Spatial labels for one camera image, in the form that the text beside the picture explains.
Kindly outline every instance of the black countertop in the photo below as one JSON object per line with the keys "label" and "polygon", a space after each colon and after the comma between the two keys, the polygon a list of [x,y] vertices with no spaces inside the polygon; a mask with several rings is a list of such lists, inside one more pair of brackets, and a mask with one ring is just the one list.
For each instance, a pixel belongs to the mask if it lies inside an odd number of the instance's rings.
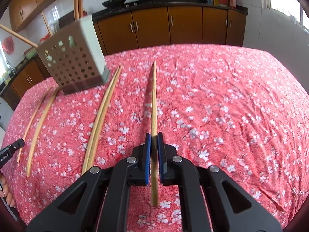
{"label": "black countertop", "polygon": [[[201,6],[201,7],[211,7],[216,9],[223,10],[234,10],[245,15],[248,15],[248,8],[243,6],[237,6],[237,9],[228,8],[224,6],[216,6],[207,4],[207,0],[153,0],[153,1],[135,1],[125,3],[122,7],[114,8],[114,9],[104,9],[92,14],[92,21],[97,22],[102,19],[113,17],[115,15],[120,15],[124,13],[128,13],[135,10],[141,9],[150,9],[150,8],[159,8],[159,7],[171,7],[171,6]],[[74,12],[64,15],[59,19],[60,28],[70,24],[74,21]]]}
{"label": "black countertop", "polygon": [[11,83],[13,82],[13,80],[18,76],[19,73],[21,73],[21,71],[27,66],[27,64],[30,63],[31,60],[35,59],[37,57],[38,54],[36,54],[34,57],[32,57],[30,60],[24,59],[23,64],[16,70],[15,74],[12,76],[12,72],[10,74],[11,76],[11,80],[8,82],[7,85],[4,84],[4,82],[2,84],[0,84],[0,97],[2,96],[3,92],[5,91],[5,89],[11,85]]}

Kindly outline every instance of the white perforated utensil holder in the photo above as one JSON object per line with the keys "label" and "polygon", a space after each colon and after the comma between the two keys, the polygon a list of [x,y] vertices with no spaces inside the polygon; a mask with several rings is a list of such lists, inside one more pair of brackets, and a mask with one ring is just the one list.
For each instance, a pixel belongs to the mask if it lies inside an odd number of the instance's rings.
{"label": "white perforated utensil holder", "polygon": [[91,15],[65,26],[37,52],[64,94],[105,84],[109,78]]}

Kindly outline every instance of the bed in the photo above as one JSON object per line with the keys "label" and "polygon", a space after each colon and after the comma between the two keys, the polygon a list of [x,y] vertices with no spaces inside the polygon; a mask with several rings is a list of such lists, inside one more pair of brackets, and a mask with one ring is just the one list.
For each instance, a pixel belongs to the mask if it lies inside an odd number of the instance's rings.
{"label": "bed", "polygon": [[[285,227],[308,195],[309,96],[267,52],[218,45],[170,45],[105,57],[113,74],[124,67],[101,133],[95,165],[114,166],[143,143],[151,128],[151,67],[157,62],[158,131],[195,165],[220,166]],[[22,98],[2,147],[23,137],[53,78]],[[81,175],[85,148],[107,85],[59,92],[41,129],[26,177],[27,157],[43,101],[16,156],[2,169],[22,219],[29,223]],[[177,187],[133,187],[128,231],[180,231]]]}

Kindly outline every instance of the finger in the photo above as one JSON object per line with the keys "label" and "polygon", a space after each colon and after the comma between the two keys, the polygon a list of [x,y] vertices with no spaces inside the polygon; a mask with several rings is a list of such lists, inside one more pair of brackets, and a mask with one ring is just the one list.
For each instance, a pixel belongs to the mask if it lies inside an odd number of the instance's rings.
{"label": "finger", "polygon": [[1,174],[1,182],[3,186],[7,183],[7,178],[3,174]]}
{"label": "finger", "polygon": [[12,199],[12,202],[11,202],[10,207],[14,207],[15,205],[16,205],[16,202],[15,202],[15,200],[14,200],[14,199]]}
{"label": "finger", "polygon": [[7,204],[8,204],[9,206],[11,205],[12,199],[13,199],[13,194],[12,194],[12,192],[9,192],[9,193],[7,194]]}
{"label": "finger", "polygon": [[7,196],[7,194],[9,193],[9,184],[5,184],[4,186],[3,186],[3,190],[2,190],[3,192],[4,192],[4,195],[5,195],[5,197]]}

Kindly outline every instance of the metal screw cap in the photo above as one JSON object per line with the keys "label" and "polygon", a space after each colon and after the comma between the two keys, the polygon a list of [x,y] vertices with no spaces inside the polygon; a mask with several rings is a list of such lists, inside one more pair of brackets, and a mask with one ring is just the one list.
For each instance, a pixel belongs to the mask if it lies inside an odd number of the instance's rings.
{"label": "metal screw cap", "polygon": [[130,157],[127,158],[127,162],[128,163],[135,163],[136,162],[136,158],[133,157],[133,156],[130,156]]}
{"label": "metal screw cap", "polygon": [[211,172],[213,172],[213,173],[217,173],[217,172],[219,172],[219,168],[217,167],[217,166],[215,166],[215,165],[211,165],[210,167],[209,167],[209,170],[211,171]]}
{"label": "metal screw cap", "polygon": [[176,162],[176,163],[182,162],[182,158],[181,158],[180,156],[174,156],[174,157],[172,158],[172,160],[173,160],[174,162]]}
{"label": "metal screw cap", "polygon": [[95,174],[95,173],[98,173],[98,172],[100,172],[100,168],[99,168],[99,167],[92,167],[92,168],[90,169],[90,173]]}

